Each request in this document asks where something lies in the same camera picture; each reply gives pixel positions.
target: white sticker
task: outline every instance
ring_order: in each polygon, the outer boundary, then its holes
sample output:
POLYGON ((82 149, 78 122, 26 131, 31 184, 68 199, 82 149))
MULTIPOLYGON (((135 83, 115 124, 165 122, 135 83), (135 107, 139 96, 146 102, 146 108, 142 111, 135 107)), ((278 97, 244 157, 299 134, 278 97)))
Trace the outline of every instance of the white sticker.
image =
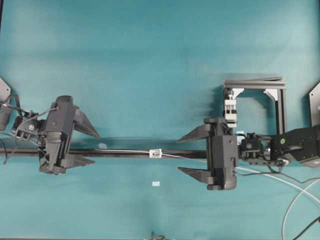
POLYGON ((159 181, 153 181, 152 182, 152 187, 159 187, 160 186, 160 182, 159 181))
POLYGON ((107 149, 107 144, 100 142, 99 143, 99 149, 107 149))

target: black metal bar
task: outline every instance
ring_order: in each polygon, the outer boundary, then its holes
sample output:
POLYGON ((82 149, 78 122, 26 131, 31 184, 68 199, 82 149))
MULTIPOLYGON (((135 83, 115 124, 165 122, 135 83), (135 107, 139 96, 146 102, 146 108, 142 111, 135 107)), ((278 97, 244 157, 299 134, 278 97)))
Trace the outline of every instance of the black metal bar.
MULTIPOLYGON (((10 154, 14 148, 7 148, 6 151, 10 154)), ((111 151, 96 150, 92 148, 73 148, 70 149, 70 154, 91 157, 91 158, 149 158, 149 149, 108 149, 111 151)), ((174 155, 178 157, 191 159, 206 159, 207 153, 205 150, 162 150, 163 154, 174 155)), ((5 155, 4 148, 0 148, 0 156, 5 155)), ((36 148, 18 148, 14 153, 15 156, 37 157, 38 151, 36 148)), ((175 158, 174 156, 166 156, 163 158, 175 158)))
POLYGON ((267 77, 251 80, 225 80, 223 82, 225 89, 285 89, 286 82, 282 77, 267 77))
POLYGON ((284 134, 288 131, 286 111, 286 90, 278 89, 278 101, 275 101, 275 119, 277 134, 284 134))
POLYGON ((0 32, 1 32, 1 20, 2 20, 3 8, 4 8, 4 0, 0 0, 0 32))

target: gray cable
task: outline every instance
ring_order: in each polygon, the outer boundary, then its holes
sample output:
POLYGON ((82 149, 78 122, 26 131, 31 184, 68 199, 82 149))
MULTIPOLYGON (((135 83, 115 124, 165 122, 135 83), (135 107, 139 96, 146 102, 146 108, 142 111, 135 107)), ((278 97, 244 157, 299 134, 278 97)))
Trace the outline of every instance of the gray cable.
POLYGON ((14 134, 14 143, 15 143, 14 150, 9 154, 9 156, 7 157, 7 159, 5 159, 5 160, 3 161, 3 165, 5 165, 5 164, 8 162, 8 159, 11 158, 11 157, 15 154, 15 152, 17 151, 17 149, 18 149, 18 141, 17 141, 18 136, 17 136, 17 135, 18 135, 18 132, 19 132, 20 127, 21 127, 23 124, 25 124, 25 123, 33 120, 33 119, 36 119, 36 118, 38 118, 38 117, 41 117, 41 116, 43 116, 43 115, 45 115, 45 114, 47 114, 48 112, 53 111, 53 110, 56 110, 56 108, 49 108, 49 109, 45 110, 44 112, 42 112, 42 113, 40 113, 40 114, 37 114, 37 115, 35 115, 35 116, 33 116, 33 117, 30 117, 29 119, 27 119, 27 120, 23 121, 22 123, 20 123, 20 125, 16 128, 15 134, 14 134))

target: white clip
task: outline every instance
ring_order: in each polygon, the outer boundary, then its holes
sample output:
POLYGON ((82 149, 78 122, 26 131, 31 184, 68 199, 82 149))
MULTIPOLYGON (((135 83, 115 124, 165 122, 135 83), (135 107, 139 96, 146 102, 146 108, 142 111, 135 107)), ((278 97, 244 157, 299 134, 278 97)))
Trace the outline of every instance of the white clip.
POLYGON ((149 158, 151 159, 160 159, 162 158, 162 149, 150 149, 149 150, 149 158))

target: white cable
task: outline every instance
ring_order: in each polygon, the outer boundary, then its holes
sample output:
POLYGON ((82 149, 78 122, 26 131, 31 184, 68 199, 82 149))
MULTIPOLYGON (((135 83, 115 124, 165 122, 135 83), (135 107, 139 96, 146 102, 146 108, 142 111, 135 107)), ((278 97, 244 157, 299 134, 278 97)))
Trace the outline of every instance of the white cable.
POLYGON ((116 149, 99 149, 96 148, 97 151, 105 151, 105 152, 130 152, 130 153, 144 153, 148 154, 149 151, 140 151, 140 150, 116 150, 116 149))
MULTIPOLYGON (((98 151, 109 151, 109 152, 133 152, 133 153, 144 153, 144 154, 148 154, 149 151, 141 151, 141 150, 120 150, 120 149, 95 149, 98 151)), ((184 157, 184 156, 178 156, 178 155, 171 155, 171 154, 166 154, 166 153, 162 153, 163 156, 168 156, 168 157, 174 157, 174 158, 181 158, 181 159, 189 159, 189 160, 193 160, 193 161, 198 161, 198 162, 202 162, 202 163, 206 163, 206 160, 199 160, 199 159, 194 159, 194 158, 189 158, 189 157, 184 157)))
MULTIPOLYGON (((304 190, 308 190, 313 184, 316 184, 317 182, 319 182, 320 179, 315 180, 313 183, 311 183, 309 186, 307 186, 304 190)), ((287 208, 286 212, 285 212, 285 216, 283 218, 283 222, 282 222, 282 231, 281 231, 281 235, 282 235, 282 240, 285 240, 285 228, 286 228, 286 222, 287 222, 287 217, 288 214, 291 210, 291 208, 293 207, 293 205, 295 204, 295 202, 298 200, 298 198, 303 194, 304 192, 301 191, 297 196, 295 196, 295 198, 292 200, 292 202, 290 203, 289 207, 287 208)))
MULTIPOLYGON (((249 169, 249 168, 245 168, 245 167, 237 167, 237 169, 241 169, 241 170, 245 170, 245 171, 248 171, 248 172, 253 172, 253 173, 260 173, 259 171, 255 171, 255 170, 252 170, 252 169, 249 169)), ((291 183, 291 182, 288 182, 286 180, 283 180, 282 178, 279 178, 279 177, 276 177, 276 176, 272 176, 270 174, 263 174, 269 178, 273 178, 273 179, 277 179, 278 181, 281 181, 285 184, 288 184, 296 189, 299 189, 300 191, 302 191, 303 193, 309 195, 311 198, 313 198, 314 200, 316 200, 319 204, 320 204, 320 200, 318 198, 316 198, 315 196, 313 196, 311 193, 309 193, 308 191, 306 191, 305 189, 291 183)))
POLYGON ((168 156, 168 157, 174 157, 174 158, 190 159, 190 160, 197 161, 197 162, 202 162, 202 163, 206 163, 206 162, 207 162, 207 160, 194 159, 194 158, 189 158, 189 157, 184 157, 184 156, 177 156, 177 155, 171 155, 171 154, 166 154, 166 153, 162 153, 162 155, 168 156))
MULTIPOLYGON (((108 150, 108 149, 96 149, 96 150, 100 150, 100 151, 119 151, 119 150, 108 150)), ((148 151, 139 151, 139 150, 120 150, 121 152, 138 152, 138 153, 149 153, 148 151)), ((169 157, 175 157, 175 158, 182 158, 182 159, 189 159, 189 160, 193 160, 193 161, 199 161, 199 162, 207 162, 206 160, 199 160, 199 159, 194 159, 194 158, 188 158, 188 157, 184 157, 184 156, 177 156, 177 155, 171 155, 171 154, 165 154, 163 153, 162 155, 164 156, 169 156, 169 157)), ((236 167, 237 169, 240 169, 240 170, 244 170, 244 171, 248 171, 248 172, 252 172, 252 173, 261 173, 259 171, 256 171, 256 170, 252 170, 252 169, 249 169, 249 168, 245 168, 245 167, 236 167)), ((295 197, 295 199, 291 202, 291 204, 289 205, 286 213, 285 213, 285 216, 284 216, 284 219, 283 219, 283 223, 282 223, 282 240, 285 240, 285 226, 286 226, 286 221, 287 221, 287 217, 288 217, 288 214, 291 210, 291 208, 293 207, 294 203, 297 201, 297 199, 304 193, 304 194, 307 194, 309 195, 311 198, 313 198, 315 201, 317 201, 319 204, 320 204, 320 200, 318 198, 316 198, 314 195, 312 195, 311 193, 309 193, 307 190, 315 183, 319 182, 320 179, 314 181, 313 183, 311 183, 309 186, 307 186, 305 189, 302 189, 301 187, 291 183, 291 182, 288 182, 286 180, 283 180, 282 178, 279 178, 279 177, 276 177, 276 176, 272 176, 270 174, 263 174, 269 178, 273 178, 273 179, 276 179, 280 182, 283 182, 289 186, 292 186, 296 189, 299 189, 301 192, 295 197)))

